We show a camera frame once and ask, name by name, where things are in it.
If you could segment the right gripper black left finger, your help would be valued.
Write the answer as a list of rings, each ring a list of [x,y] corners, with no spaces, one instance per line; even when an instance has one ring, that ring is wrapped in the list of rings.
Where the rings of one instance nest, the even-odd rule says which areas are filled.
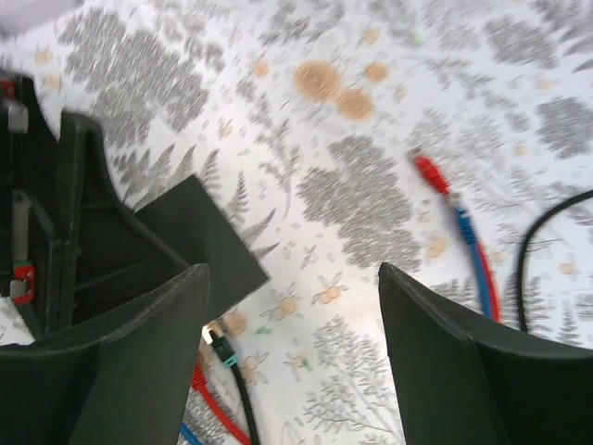
[[[92,320],[2,347],[2,443],[176,443],[208,296],[197,264]]]

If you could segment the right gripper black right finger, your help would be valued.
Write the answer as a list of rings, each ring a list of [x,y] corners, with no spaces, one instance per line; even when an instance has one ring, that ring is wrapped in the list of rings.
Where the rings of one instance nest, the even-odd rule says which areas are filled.
[[[491,321],[389,263],[378,276],[407,443],[591,443],[591,350]]]

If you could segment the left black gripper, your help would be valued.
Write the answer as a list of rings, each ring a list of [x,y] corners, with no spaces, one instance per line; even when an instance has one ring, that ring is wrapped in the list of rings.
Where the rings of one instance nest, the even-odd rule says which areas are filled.
[[[189,267],[120,200],[101,126],[52,134],[33,80],[1,75],[1,298],[47,333],[135,299]]]

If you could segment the black network switch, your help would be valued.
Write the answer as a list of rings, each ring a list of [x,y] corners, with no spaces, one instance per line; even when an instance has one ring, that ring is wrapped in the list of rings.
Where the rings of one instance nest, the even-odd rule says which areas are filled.
[[[269,281],[259,261],[194,175],[138,210],[136,216],[184,260],[208,265],[206,318],[210,321]]]

